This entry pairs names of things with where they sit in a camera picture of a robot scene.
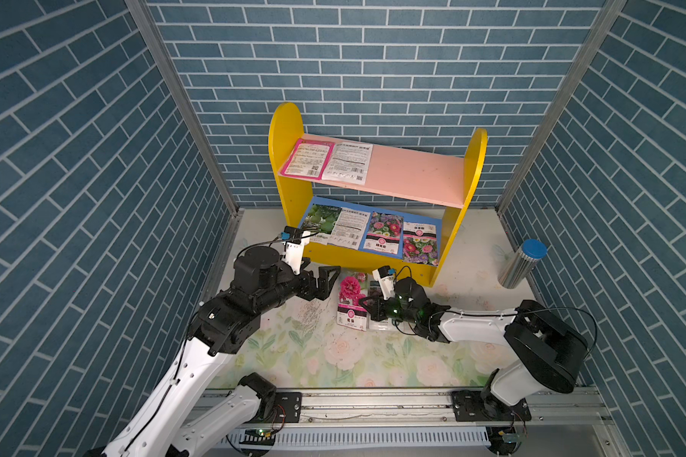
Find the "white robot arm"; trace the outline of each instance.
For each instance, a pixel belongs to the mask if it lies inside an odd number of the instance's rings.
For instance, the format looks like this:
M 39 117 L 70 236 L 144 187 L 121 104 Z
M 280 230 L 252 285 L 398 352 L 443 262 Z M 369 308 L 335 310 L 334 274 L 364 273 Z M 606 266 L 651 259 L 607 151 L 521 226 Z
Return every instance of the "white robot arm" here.
M 178 355 L 145 404 L 111 443 L 88 455 L 200 456 L 242 423 L 269 418 L 276 389 L 253 373 L 241 379 L 219 405 L 183 425 L 210 381 L 259 329 L 262 314 L 294 296 L 329 297 L 340 267 L 320 267 L 317 279 L 304 270 L 310 260 L 302 258 L 302 247 L 309 236 L 310 232 L 286 227 L 280 240 L 285 244 L 284 258 L 262 246 L 267 242 L 240 252 L 229 289 L 201 304 Z
M 302 251 L 309 236 L 285 227 L 280 240 L 284 258 L 263 246 L 267 242 L 240 252 L 229 289 L 201 304 L 178 355 L 142 408 L 111 443 L 86 455 L 200 457 L 239 425 L 269 418 L 276 389 L 253 373 L 216 407 L 183 425 L 210 381 L 259 328 L 262 314 L 293 296 L 329 297 L 340 267 L 320 267 L 317 279 L 305 270 L 310 260 Z M 384 297 L 359 302 L 373 320 L 407 321 L 416 335 L 433 342 L 475 340 L 513 348 L 519 360 L 495 371 L 480 395 L 479 405 L 490 420 L 538 390 L 568 393 L 574 388 L 585 339 L 558 317 L 541 312 L 545 309 L 536 302 L 524 300 L 518 308 L 479 315 L 433 304 L 413 279 L 394 283 L 387 266 L 376 270 L 374 278 Z
M 485 416 L 493 417 L 540 390 L 569 393 L 588 350 L 585 338 L 533 300 L 518 308 L 470 312 L 433 304 L 410 277 L 395 282 L 384 266 L 373 276 L 383 297 L 365 297 L 359 304 L 374 321 L 409 322 L 417 336 L 433 342 L 478 341 L 513 349 L 518 360 L 491 374 L 481 398 Z

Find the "floral tablecloth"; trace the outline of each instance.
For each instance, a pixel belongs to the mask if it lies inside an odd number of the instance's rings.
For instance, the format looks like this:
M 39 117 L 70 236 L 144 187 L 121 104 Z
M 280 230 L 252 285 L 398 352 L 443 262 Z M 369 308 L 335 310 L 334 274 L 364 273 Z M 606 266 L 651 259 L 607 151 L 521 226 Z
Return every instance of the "floral tablecloth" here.
M 442 298 L 433 300 L 446 304 Z M 494 369 L 516 358 L 510 347 L 495 344 L 432 343 L 396 331 L 353 330 L 335 323 L 336 311 L 333 298 L 293 298 L 267 313 L 233 366 L 210 387 L 232 388 L 253 371 L 280 388 L 483 385 Z
M 249 211 L 242 219 L 232 252 L 250 240 L 272 239 L 275 227 L 283 226 L 281 211 Z M 433 288 L 425 288 L 426 293 L 435 303 L 462 309 L 518 306 L 521 299 L 533 298 L 525 281 L 516 289 L 504 289 L 496 279 L 510 255 L 508 239 L 494 211 L 468 211 L 450 251 L 451 265 L 446 265 Z M 221 280 L 223 288 L 228 287 L 232 276 L 232 266 L 228 265 Z M 280 388 L 483 385 L 494 369 L 516 359 L 506 346 L 431 343 L 397 331 L 364 332 L 342 327 L 336 324 L 337 291 L 336 286 L 325 302 L 295 297 L 265 314 L 260 329 L 209 387 L 233 388 L 254 371 Z

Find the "blue lid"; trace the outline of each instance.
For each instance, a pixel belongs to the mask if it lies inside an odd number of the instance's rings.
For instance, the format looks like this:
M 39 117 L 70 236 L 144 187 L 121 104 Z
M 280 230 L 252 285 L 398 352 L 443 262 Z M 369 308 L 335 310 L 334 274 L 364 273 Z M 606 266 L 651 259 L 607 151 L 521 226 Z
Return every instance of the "blue lid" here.
M 521 251 L 532 259 L 543 259 L 547 255 L 547 247 L 539 240 L 526 240 L 521 245 Z

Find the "mounting plate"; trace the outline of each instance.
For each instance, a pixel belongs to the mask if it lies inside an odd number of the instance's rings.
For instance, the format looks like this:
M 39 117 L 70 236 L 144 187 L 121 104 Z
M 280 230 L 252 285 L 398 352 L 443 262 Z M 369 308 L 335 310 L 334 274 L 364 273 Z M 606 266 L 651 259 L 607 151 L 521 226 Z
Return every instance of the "mounting plate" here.
M 495 411 L 495 416 L 486 414 L 485 402 L 481 398 L 480 390 L 455 390 L 452 392 L 452 405 L 455 410 L 455 419 L 458 422 L 503 422 L 514 418 L 511 411 L 524 421 L 531 420 L 531 411 L 529 411 L 525 399 L 512 407 L 496 402 L 490 408 Z
M 300 408 L 302 406 L 301 392 L 277 392 L 274 394 L 274 404 L 281 406 L 282 409 L 275 407 L 273 412 L 274 423 L 280 424 L 284 419 L 284 423 L 298 423 L 300 422 Z M 250 420 L 247 423 L 270 423 L 270 419 Z

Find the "pink shelf board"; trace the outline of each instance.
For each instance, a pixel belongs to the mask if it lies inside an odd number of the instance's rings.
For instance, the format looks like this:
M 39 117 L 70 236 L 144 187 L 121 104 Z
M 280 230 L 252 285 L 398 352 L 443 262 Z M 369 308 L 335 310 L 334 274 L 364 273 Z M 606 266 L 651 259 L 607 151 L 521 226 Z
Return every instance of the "pink shelf board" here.
M 335 143 L 346 141 L 314 134 L 304 134 L 303 138 Z M 462 208 L 465 200 L 463 184 L 465 164 L 463 161 L 462 157 L 374 145 L 366 184 L 328 180 L 317 182 L 379 195 Z M 315 181 L 302 177 L 295 177 L 295 179 Z

